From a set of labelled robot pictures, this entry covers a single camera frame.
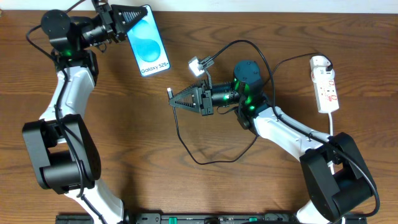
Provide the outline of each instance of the white background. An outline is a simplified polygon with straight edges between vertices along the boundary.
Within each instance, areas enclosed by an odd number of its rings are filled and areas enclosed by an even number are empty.
[[[66,9],[77,0],[0,0],[0,9]],[[398,13],[398,0],[109,0],[154,11]],[[75,10],[93,10],[86,0]]]

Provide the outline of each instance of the power strip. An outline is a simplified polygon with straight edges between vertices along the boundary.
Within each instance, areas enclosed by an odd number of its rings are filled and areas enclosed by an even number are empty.
[[[339,108],[336,85],[335,71],[327,71],[330,65],[329,60],[324,56],[314,56],[310,60],[311,79],[315,88],[315,97],[319,113],[331,113]]]

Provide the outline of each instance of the robotic arm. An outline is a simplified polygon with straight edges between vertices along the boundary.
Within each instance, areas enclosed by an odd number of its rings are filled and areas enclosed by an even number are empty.
[[[22,135],[43,189],[53,189],[77,201],[95,224],[130,223],[132,217],[121,199],[100,179],[100,155],[83,122],[86,102],[99,74],[96,55],[85,49],[126,40],[127,31],[147,10],[100,5],[95,0],[93,5],[98,13],[94,18],[69,17],[60,10],[43,15],[41,28],[54,47],[58,85],[49,107],[38,121],[24,125]],[[51,152],[51,147],[65,142],[69,151]]]
[[[193,58],[189,63],[194,74],[198,76],[206,72],[209,77],[206,69],[213,62],[208,60],[209,57],[201,62]],[[273,108],[262,90],[264,82],[254,61],[239,62],[232,79],[231,82],[215,85],[209,84],[211,79],[201,80],[175,96],[169,88],[169,104],[174,108],[201,113],[202,116],[213,114],[214,106],[238,104],[234,112],[243,129],[278,144],[300,161],[310,195],[309,203],[295,214],[300,223],[336,222],[373,195],[366,178],[373,186],[375,183],[349,135],[340,133],[330,136],[318,132],[287,116],[279,107]],[[336,147],[336,150],[349,156],[350,161],[325,144]],[[330,162],[343,163],[343,168],[333,175],[328,168]]]

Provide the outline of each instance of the smartphone box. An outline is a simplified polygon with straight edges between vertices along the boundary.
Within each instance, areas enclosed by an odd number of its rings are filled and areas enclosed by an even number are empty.
[[[144,6],[148,14],[131,30],[127,37],[143,77],[170,68],[162,38],[156,26],[156,21],[149,5]]]

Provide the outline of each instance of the wooden table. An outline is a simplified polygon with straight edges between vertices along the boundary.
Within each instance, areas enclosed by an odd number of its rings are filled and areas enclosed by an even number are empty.
[[[74,201],[39,187],[22,139],[22,126],[44,112],[57,83],[51,61],[25,40],[43,13],[6,11],[0,18],[0,223],[54,223],[59,213],[84,212]],[[109,45],[105,54],[94,50],[100,73],[85,123],[101,155],[101,177],[128,208],[256,213],[295,211],[308,201],[299,162],[274,143],[259,139],[234,164],[198,166],[175,133],[167,87],[176,93],[195,82],[187,66],[193,56],[213,55],[232,40],[248,39],[260,47],[271,67],[314,50],[332,59],[340,100],[340,109],[333,113],[335,133],[354,137],[381,196],[381,210],[369,223],[396,223],[396,15],[155,12],[155,18],[170,70],[142,78],[128,42]],[[51,50],[41,31],[32,40]],[[238,44],[210,68],[213,82],[229,81],[234,65],[244,59],[257,60],[262,76],[268,76],[257,52]],[[328,118],[317,111],[308,60],[279,68],[277,104],[298,121],[327,132]],[[233,113],[177,113],[182,137],[202,162],[232,159],[254,137],[242,130]],[[372,198],[356,210],[373,208]]]

